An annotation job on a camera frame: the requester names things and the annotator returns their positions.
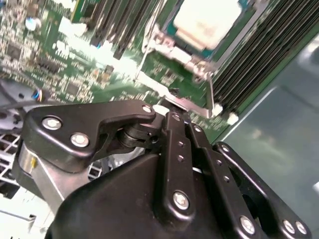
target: gray metal panel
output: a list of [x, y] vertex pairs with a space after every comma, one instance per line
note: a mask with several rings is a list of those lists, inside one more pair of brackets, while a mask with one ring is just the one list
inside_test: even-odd
[[319, 238], [319, 35], [223, 138]]

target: metal screw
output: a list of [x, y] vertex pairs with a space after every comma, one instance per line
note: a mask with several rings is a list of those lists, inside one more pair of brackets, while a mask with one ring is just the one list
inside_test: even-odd
[[224, 180], [225, 180], [227, 183], [229, 183], [229, 181], [230, 181], [229, 177], [227, 177], [227, 176], [224, 176]]
[[62, 123], [56, 118], [48, 117], [42, 121], [42, 125], [49, 130], [57, 130], [61, 128]]
[[229, 152], [229, 149], [225, 145], [222, 145], [221, 147], [223, 148], [224, 151]]
[[181, 156], [181, 155], [179, 155], [179, 156], [177, 157], [177, 159], [178, 159], [179, 162], [184, 162], [184, 157]]
[[143, 110], [144, 110], [145, 112], [147, 112], [147, 113], [151, 113], [151, 112], [152, 112], [152, 109], [151, 109], [151, 107], [149, 107], [149, 106], [143, 106]]
[[201, 128], [199, 126], [195, 125], [194, 128], [197, 132], [201, 132]]
[[182, 141], [179, 141], [178, 146], [183, 148], [185, 146], [185, 144]]
[[241, 216], [240, 223], [247, 233], [251, 235], [255, 233], [255, 227], [253, 223], [247, 217]]
[[180, 118], [179, 118], [179, 116], [178, 116], [178, 115], [173, 114], [173, 115], [172, 115], [172, 117], [173, 117], [175, 120], [180, 121]]
[[173, 200], [179, 209], [186, 210], [189, 207], [187, 196], [182, 192], [174, 192]]
[[294, 229], [293, 225], [291, 225], [290, 222], [288, 222], [287, 220], [283, 220], [283, 223], [284, 223], [287, 231], [289, 231], [291, 234], [295, 234], [295, 229]]
[[77, 147], [84, 148], [89, 144], [89, 138], [83, 133], [75, 133], [71, 136], [71, 142]]
[[298, 230], [299, 230], [302, 234], [304, 234], [304, 235], [307, 234], [307, 230], [306, 230], [306, 228], [304, 227], [304, 225], [301, 224], [301, 222], [296, 221], [296, 226], [297, 226]]

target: wire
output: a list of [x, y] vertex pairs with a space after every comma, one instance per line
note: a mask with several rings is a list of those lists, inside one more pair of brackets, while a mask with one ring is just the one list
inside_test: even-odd
[[23, 108], [28, 106], [39, 106], [39, 105], [52, 106], [52, 105], [62, 105], [62, 103], [57, 101], [47, 101], [47, 102], [21, 101], [21, 102], [16, 102], [16, 103], [0, 106], [0, 111], [7, 111], [7, 110], [12, 110], [17, 108]]
[[161, 0], [161, 1], [159, 2], [158, 8], [156, 9], [154, 18], [153, 18], [153, 20], [152, 20], [152, 22], [151, 22], [150, 31], [149, 31], [148, 36], [147, 36], [147, 39], [148, 39], [149, 41], [148, 41], [148, 44], [147, 44], [147, 46], [146, 46], [146, 50], [145, 50], [145, 53], [144, 53], [143, 58], [142, 58], [142, 60], [141, 60], [141, 63], [140, 63], [140, 65], [139, 65], [138, 69], [137, 69], [137, 72], [136, 72], [136, 75], [135, 75], [135, 79], [137, 79], [137, 78], [139, 77], [139, 74], [140, 74], [140, 72], [141, 72], [141, 70], [142, 70], [142, 67], [143, 67], [144, 62], [145, 62], [145, 60], [146, 60], [146, 57], [147, 57], [147, 55], [148, 55], [148, 53], [149, 53], [150, 46], [151, 46], [151, 44], [150, 44], [150, 42], [151, 42], [151, 37], [152, 37], [153, 31], [154, 31], [154, 27], [155, 27], [155, 25], [156, 25], [156, 20], [157, 20], [159, 14], [160, 14], [160, 12], [161, 12], [161, 10], [162, 10], [162, 8], [163, 8], [164, 2], [165, 2], [164, 0]]

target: black clamp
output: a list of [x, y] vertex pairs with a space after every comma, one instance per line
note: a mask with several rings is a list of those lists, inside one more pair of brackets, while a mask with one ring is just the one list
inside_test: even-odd
[[[48, 118], [59, 127], [44, 125]], [[72, 142], [77, 133], [87, 136], [89, 142], [81, 137], [76, 142], [84, 147]], [[111, 238], [311, 238], [306, 224], [229, 145], [212, 147], [185, 113], [164, 117], [142, 101], [37, 108], [28, 113], [21, 138], [31, 155], [72, 175], [107, 155], [147, 150], [71, 193], [48, 238], [91, 238], [90, 232], [95, 239], [106, 233]], [[22, 154], [15, 165], [23, 170]]]

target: microchip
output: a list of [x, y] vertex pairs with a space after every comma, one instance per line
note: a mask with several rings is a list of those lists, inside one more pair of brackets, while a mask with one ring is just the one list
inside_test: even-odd
[[167, 70], [166, 71], [166, 76], [167, 77], [171, 77], [173, 75], [173, 72], [172, 71], [170, 71], [170, 70]]
[[114, 71], [114, 67], [110, 65], [107, 65], [104, 69], [104, 72], [110, 75], [113, 73], [113, 71]]
[[14, 46], [12, 44], [8, 44], [8, 47], [6, 49], [6, 54], [11, 57], [12, 59], [20, 59], [21, 56], [21, 48]]
[[55, 74], [58, 73], [60, 70], [60, 66], [58, 64], [46, 57], [37, 57], [36, 62], [38, 66], [44, 71]]
[[69, 85], [66, 88], [66, 93], [70, 94], [70, 95], [76, 95], [79, 91], [79, 87], [72, 84], [71, 82], [69, 83]]
[[90, 18], [95, 10], [96, 4], [88, 4], [83, 14], [83, 17]]

